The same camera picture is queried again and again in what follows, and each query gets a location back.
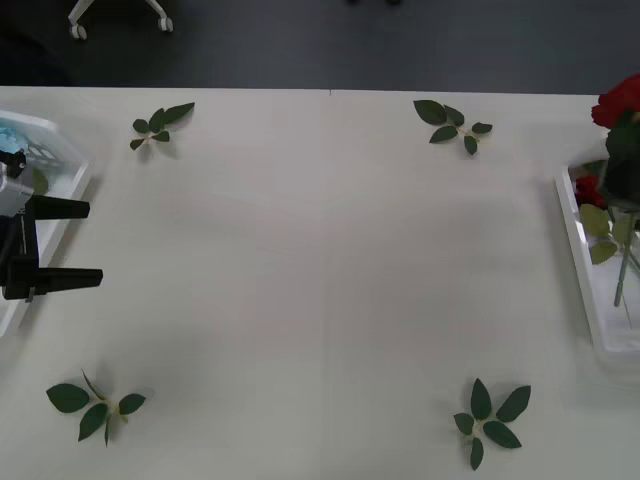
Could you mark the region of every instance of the chair wheel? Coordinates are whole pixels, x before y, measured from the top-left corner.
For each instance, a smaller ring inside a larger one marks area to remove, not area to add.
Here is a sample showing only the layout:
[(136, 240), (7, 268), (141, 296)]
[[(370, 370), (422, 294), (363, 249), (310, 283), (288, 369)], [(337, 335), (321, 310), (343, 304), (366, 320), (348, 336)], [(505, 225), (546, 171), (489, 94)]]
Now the chair wheel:
[(87, 31), (84, 29), (82, 25), (73, 25), (69, 29), (69, 33), (71, 33), (71, 37), (73, 37), (74, 40), (87, 39)]
[(158, 19), (158, 28), (163, 32), (173, 32), (173, 20), (169, 17)]

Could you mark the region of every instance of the flower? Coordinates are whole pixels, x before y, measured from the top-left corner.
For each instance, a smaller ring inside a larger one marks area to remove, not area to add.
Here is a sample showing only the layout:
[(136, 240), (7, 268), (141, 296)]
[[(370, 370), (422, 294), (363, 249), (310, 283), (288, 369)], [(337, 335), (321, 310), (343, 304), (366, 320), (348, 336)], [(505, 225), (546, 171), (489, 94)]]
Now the flower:
[(613, 128), (623, 113), (640, 112), (640, 74), (627, 78), (609, 93), (600, 95), (598, 105), (591, 109), (594, 123)]
[(598, 193), (600, 177), (587, 175), (576, 180), (576, 201), (578, 206), (589, 204), (603, 210), (607, 208), (607, 201)]

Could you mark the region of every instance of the light blue object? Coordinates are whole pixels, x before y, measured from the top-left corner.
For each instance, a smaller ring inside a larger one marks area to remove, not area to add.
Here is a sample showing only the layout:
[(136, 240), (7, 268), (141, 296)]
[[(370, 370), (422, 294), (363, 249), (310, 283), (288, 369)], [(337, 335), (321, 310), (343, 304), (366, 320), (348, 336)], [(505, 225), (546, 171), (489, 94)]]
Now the light blue object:
[(0, 127), (0, 150), (7, 153), (16, 153), (20, 150), (27, 152), (28, 147), (27, 139), (16, 130), (9, 127)]

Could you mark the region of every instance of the leaf cluster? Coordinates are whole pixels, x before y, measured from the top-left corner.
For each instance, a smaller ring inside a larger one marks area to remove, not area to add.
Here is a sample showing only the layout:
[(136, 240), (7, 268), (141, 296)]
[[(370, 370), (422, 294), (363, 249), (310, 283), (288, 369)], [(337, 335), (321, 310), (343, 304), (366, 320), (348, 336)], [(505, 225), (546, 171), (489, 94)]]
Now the leaf cluster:
[[(114, 414), (127, 423), (127, 415), (137, 411), (146, 398), (139, 393), (130, 393), (122, 398), (117, 405), (114, 405), (89, 381), (84, 371), (82, 371), (82, 376), (89, 390), (97, 397), (97, 403), (89, 408), (80, 420), (78, 441), (80, 442), (91, 436), (104, 424), (104, 443), (109, 445), (109, 423)], [(62, 413), (77, 412), (86, 407), (92, 400), (96, 400), (92, 399), (83, 388), (70, 383), (54, 385), (47, 390), (47, 397), (49, 397), (53, 406)]]
[(477, 122), (470, 131), (463, 130), (461, 127), (465, 122), (464, 115), (449, 105), (441, 105), (433, 100), (416, 100), (413, 105), (423, 121), (429, 125), (440, 126), (431, 136), (429, 143), (446, 142), (462, 133), (464, 148), (470, 155), (474, 155), (480, 142), (478, 135), (485, 135), (493, 129), (493, 125)]
[(149, 121), (141, 118), (133, 122), (133, 129), (142, 138), (136, 138), (132, 140), (129, 146), (131, 150), (137, 150), (144, 142), (148, 142), (150, 139), (156, 142), (168, 142), (171, 140), (171, 135), (166, 130), (167, 125), (171, 125), (182, 120), (191, 110), (195, 103), (187, 103), (185, 105), (178, 105), (177, 107), (171, 107), (165, 110), (161, 108), (154, 113)]
[(587, 203), (580, 206), (582, 228), (596, 240), (589, 248), (593, 265), (606, 262), (618, 252), (618, 249), (624, 249), (629, 237), (629, 230), (634, 227), (631, 225), (630, 215), (623, 215), (616, 219), (613, 227), (609, 220), (609, 214), (606, 210)]
[(520, 448), (518, 437), (505, 425), (513, 422), (525, 411), (531, 398), (531, 386), (516, 388), (498, 409), (495, 417), (491, 417), (491, 397), (480, 379), (476, 379), (471, 393), (471, 413), (458, 413), (453, 416), (458, 430), (471, 436), (471, 468), (477, 470), (484, 457), (484, 445), (477, 437), (477, 430), (482, 428), (484, 434), (494, 443), (504, 448)]

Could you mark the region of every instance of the green stem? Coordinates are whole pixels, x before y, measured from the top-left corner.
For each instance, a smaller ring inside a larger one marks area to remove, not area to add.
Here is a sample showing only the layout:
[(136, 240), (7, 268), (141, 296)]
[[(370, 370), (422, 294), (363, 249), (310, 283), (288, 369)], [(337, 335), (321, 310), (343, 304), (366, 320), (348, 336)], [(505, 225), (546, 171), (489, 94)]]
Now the green stem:
[(111, 399), (109, 397), (107, 397), (106, 395), (103, 395), (103, 396), (104, 396), (104, 400), (98, 399), (98, 401), (99, 402), (103, 402), (103, 401), (106, 402), (107, 405), (109, 406), (109, 409), (113, 410), (113, 413), (117, 413), (124, 423), (129, 423), (129, 419), (126, 417), (126, 415), (122, 415), (120, 413), (120, 405), (116, 405), (115, 403), (113, 403), (111, 401)]
[(473, 137), (475, 138), (476, 142), (480, 143), (480, 140), (478, 139), (478, 137), (476, 137), (475, 135), (472, 134), (471, 130), (465, 130), (464, 128), (460, 128), (458, 127), (455, 123), (453, 122), (449, 122), (449, 125), (451, 125), (452, 127), (454, 127), (456, 130), (458, 130), (458, 133), (461, 133), (462, 135), (469, 136), (469, 137)]
[(620, 306), (620, 300), (622, 299), (622, 289), (624, 287), (624, 276), (627, 273), (627, 264), (629, 263), (629, 257), (631, 256), (631, 239), (633, 238), (634, 227), (636, 224), (635, 213), (629, 214), (629, 230), (627, 231), (627, 238), (624, 242), (624, 256), (622, 257), (622, 265), (620, 266), (620, 275), (618, 276), (618, 286), (616, 287), (616, 297), (613, 301), (613, 305)]

